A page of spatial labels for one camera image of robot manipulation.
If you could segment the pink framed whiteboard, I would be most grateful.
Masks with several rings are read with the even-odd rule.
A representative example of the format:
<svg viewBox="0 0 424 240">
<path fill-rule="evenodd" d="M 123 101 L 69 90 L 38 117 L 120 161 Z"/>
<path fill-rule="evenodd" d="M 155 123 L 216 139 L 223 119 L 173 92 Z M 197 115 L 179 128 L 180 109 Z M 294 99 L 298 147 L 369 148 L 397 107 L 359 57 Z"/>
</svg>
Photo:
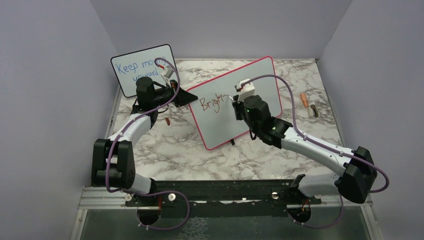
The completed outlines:
<svg viewBox="0 0 424 240">
<path fill-rule="evenodd" d="M 242 80 L 262 76 L 253 82 L 254 93 L 267 102 L 273 117 L 283 113 L 279 80 L 270 77 L 273 74 L 274 61 L 266 56 L 187 89 L 187 92 L 198 97 L 189 104 L 189 108 L 207 150 L 249 132 L 248 126 L 236 119 L 230 100 L 237 95 L 235 86 Z"/>
</svg>

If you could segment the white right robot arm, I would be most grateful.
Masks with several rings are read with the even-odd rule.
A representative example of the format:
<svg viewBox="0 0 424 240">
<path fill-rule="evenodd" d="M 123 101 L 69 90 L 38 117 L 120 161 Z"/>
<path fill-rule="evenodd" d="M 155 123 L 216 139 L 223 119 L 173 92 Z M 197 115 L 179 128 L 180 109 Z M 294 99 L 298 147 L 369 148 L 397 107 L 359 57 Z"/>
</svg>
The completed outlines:
<svg viewBox="0 0 424 240">
<path fill-rule="evenodd" d="M 258 95 L 243 101 L 236 95 L 232 106 L 236 119 L 249 127 L 252 140 L 260 139 L 267 145 L 301 154 L 332 171 L 298 175 L 288 190 L 292 202 L 300 204 L 315 195 L 337 194 L 353 203 L 365 202 L 378 175 L 368 149 L 340 147 L 297 132 L 292 123 L 272 116 L 268 104 Z"/>
</svg>

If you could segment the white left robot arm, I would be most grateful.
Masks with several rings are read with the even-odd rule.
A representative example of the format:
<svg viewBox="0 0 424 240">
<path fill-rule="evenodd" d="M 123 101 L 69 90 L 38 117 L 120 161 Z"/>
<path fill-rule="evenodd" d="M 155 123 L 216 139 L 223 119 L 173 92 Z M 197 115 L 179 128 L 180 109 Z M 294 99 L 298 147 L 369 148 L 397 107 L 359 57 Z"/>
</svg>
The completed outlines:
<svg viewBox="0 0 424 240">
<path fill-rule="evenodd" d="M 176 80 L 162 85 L 150 77 L 141 77 L 135 84 L 137 98 L 128 122 L 115 134 L 93 144 L 91 182 L 109 187 L 110 192 L 138 193 L 138 199 L 149 206 L 157 200 L 157 191 L 152 188 L 153 179 L 136 172 L 133 147 L 154 126 L 160 108 L 170 103 L 183 107 L 198 96 L 181 89 Z"/>
</svg>

